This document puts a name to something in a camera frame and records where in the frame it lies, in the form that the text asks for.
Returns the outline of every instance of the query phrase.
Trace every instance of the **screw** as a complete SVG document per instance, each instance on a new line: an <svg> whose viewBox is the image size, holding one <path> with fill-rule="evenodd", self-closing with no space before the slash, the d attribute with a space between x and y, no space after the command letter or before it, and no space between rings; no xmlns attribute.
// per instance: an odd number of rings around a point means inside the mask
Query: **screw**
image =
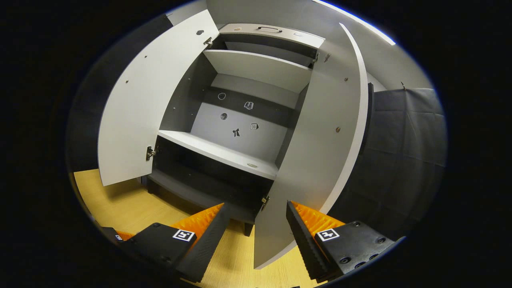
<svg viewBox="0 0 512 288"><path fill-rule="evenodd" d="M342 258L339 262L341 264L347 264L348 262L350 262L350 257L345 257L345 258Z"/></svg>

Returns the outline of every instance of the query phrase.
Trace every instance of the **white shelf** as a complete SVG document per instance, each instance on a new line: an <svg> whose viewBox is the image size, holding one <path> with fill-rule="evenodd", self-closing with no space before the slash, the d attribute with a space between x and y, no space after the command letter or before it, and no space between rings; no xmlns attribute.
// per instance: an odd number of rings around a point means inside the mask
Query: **white shelf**
<svg viewBox="0 0 512 288"><path fill-rule="evenodd" d="M201 155L258 176L274 180L278 173L278 168L274 163L251 157L187 132L159 130L158 135Z"/></svg>
<svg viewBox="0 0 512 288"><path fill-rule="evenodd" d="M312 69L279 58L231 50L205 50L203 54L219 74L271 84L299 94L309 83Z"/></svg>

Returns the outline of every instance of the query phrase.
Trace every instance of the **cabinet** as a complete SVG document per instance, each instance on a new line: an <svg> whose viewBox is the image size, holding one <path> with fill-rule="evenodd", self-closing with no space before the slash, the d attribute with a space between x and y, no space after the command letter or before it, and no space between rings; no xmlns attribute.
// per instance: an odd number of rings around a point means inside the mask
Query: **cabinet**
<svg viewBox="0 0 512 288"><path fill-rule="evenodd" d="M364 133L366 70L337 25L327 39L259 24L218 30L205 10L163 33L105 106L103 185L147 175L150 191L205 208L225 202L247 234L255 224L254 267L278 259L294 246L286 201L326 213Z"/></svg>

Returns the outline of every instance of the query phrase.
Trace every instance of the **yellow floor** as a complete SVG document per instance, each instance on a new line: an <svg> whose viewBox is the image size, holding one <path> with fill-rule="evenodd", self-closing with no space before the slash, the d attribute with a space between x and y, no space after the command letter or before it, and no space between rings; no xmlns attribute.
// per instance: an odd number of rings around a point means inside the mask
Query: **yellow floor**
<svg viewBox="0 0 512 288"><path fill-rule="evenodd" d="M75 173L84 202L101 226L137 233L154 222L171 225L202 209L164 190L149 194L137 180L103 187L99 171ZM244 225L231 220L210 261L200 287L301 288L319 284L309 279L298 248L276 262L254 270L254 229L243 234Z"/></svg>

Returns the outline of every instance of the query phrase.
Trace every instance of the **open cabinet door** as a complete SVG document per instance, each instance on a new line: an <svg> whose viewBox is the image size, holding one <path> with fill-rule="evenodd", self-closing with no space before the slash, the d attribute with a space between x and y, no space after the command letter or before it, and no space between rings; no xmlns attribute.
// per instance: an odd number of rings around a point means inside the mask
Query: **open cabinet door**
<svg viewBox="0 0 512 288"><path fill-rule="evenodd" d="M167 104L192 62L219 31L204 10L158 36L130 62L106 102L98 137L104 186L151 173L158 129Z"/></svg>
<svg viewBox="0 0 512 288"><path fill-rule="evenodd" d="M286 202L293 200L326 214L345 186L359 153L368 111L368 81L361 52L342 24L318 52L270 199L256 217L255 269L295 247L286 220Z"/></svg>

